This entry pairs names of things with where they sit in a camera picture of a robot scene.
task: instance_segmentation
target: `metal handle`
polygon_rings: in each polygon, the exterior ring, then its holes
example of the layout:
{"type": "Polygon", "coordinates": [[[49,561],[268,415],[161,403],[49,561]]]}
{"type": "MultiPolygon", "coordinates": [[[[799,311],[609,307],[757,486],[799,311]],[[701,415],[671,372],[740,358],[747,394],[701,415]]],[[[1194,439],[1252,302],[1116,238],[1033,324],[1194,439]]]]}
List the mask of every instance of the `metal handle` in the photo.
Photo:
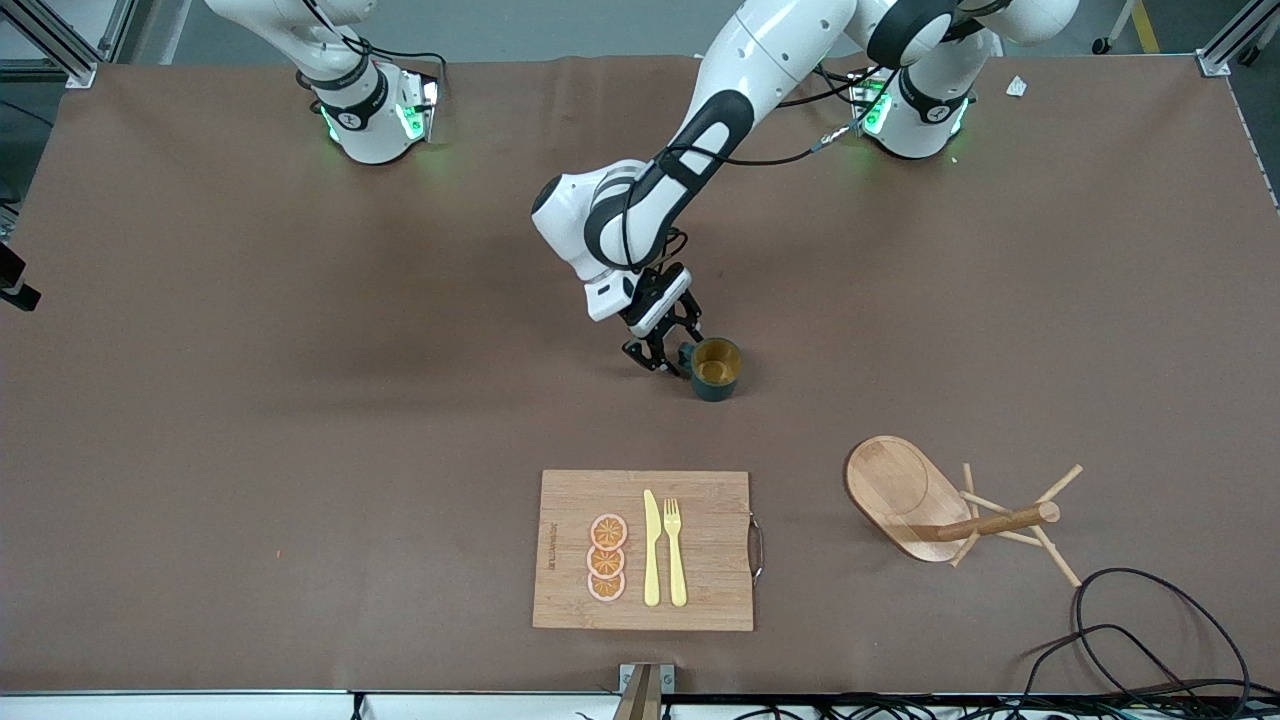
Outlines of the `metal handle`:
{"type": "Polygon", "coordinates": [[[755,519],[755,512],[748,512],[746,516],[750,519],[751,524],[746,528],[746,561],[751,562],[751,529],[755,529],[755,559],[758,561],[755,570],[751,571],[751,587],[755,587],[760,582],[760,573],[764,571],[764,528],[760,527],[760,521],[755,519]]]}

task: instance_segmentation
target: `table surface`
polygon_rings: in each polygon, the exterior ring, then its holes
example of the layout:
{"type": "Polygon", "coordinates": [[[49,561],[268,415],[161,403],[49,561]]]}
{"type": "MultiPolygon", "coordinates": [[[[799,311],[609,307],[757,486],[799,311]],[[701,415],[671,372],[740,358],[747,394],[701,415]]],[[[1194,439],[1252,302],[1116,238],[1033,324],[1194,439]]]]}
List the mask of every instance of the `table surface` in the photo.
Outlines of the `table surface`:
{"type": "MultiPolygon", "coordinates": [[[[618,351],[527,217],[556,173],[650,156],[695,72],[458,67],[447,142],[376,168],[283,67],[68,94],[18,236],[45,299],[0,313],[0,687],[568,691],[660,660],[682,692],[1020,689],[1069,587],[997,539],[900,553],[844,486],[877,434],[1009,506],[1084,465],[1051,529],[1075,569],[1179,583],[1276,684],[1280,218],[1228,85],[997,59],[934,159],[726,168],[678,223],[748,357],[709,405],[618,351]],[[750,471],[756,630],[531,628],[544,468],[750,471]]],[[[774,113],[737,155],[845,118],[774,113]]],[[[1153,588],[1105,580],[1103,620],[1235,673],[1153,588]]],[[[1066,652],[1037,689],[1106,685],[1066,652]]]]}

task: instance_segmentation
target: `teal mug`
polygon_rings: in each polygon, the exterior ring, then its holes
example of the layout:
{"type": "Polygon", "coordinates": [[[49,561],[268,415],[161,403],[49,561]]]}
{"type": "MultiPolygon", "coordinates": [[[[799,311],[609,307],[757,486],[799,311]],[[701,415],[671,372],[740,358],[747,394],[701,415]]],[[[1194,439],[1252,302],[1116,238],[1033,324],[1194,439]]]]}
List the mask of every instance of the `teal mug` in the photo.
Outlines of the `teal mug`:
{"type": "Polygon", "coordinates": [[[728,400],[742,374],[742,350],[722,337],[680,346],[680,369],[692,379],[694,395],[707,402],[728,400]]]}

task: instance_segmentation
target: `white robot link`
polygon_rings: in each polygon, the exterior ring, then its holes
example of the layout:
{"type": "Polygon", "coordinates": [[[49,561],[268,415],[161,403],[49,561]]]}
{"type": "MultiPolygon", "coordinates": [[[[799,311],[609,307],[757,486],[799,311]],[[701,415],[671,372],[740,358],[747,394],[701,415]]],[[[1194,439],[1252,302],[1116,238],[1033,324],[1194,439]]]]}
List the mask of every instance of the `white robot link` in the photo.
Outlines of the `white robot link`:
{"type": "Polygon", "coordinates": [[[1079,0],[746,0],[698,72],[684,123],[648,161],[620,160],[553,178],[532,219],[585,284],[593,320],[620,315],[623,351],[649,370],[680,374],[664,341],[684,327],[700,341],[692,274],[666,263],[676,218],[733,150],[826,56],[841,31],[891,73],[872,108],[800,159],[860,126],[904,158],[938,152],[959,129],[996,33],[1019,44],[1057,35],[1079,0]]]}
{"type": "Polygon", "coordinates": [[[429,140],[436,78],[375,59],[351,29],[378,0],[205,0],[219,15],[266,40],[298,67],[320,99],[329,137],[357,163],[389,163],[429,140]]]}

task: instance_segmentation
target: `wooden cutting board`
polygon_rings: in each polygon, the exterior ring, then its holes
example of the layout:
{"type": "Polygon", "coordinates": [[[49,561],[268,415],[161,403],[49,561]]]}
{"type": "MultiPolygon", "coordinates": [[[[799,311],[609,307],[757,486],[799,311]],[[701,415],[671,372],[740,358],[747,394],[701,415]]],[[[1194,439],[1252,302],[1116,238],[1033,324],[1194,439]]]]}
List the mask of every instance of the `wooden cutting board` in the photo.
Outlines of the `wooden cutting board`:
{"type": "Polygon", "coordinates": [[[746,473],[544,470],[538,523],[534,626],[593,630],[751,630],[755,626],[748,559],[750,497],[746,473]],[[644,603],[644,491],[680,501],[680,550],[689,603],[671,603],[669,544],[658,541],[662,602],[644,603]],[[605,512],[627,523],[626,589],[613,602],[588,591],[591,523],[605,512]]]}

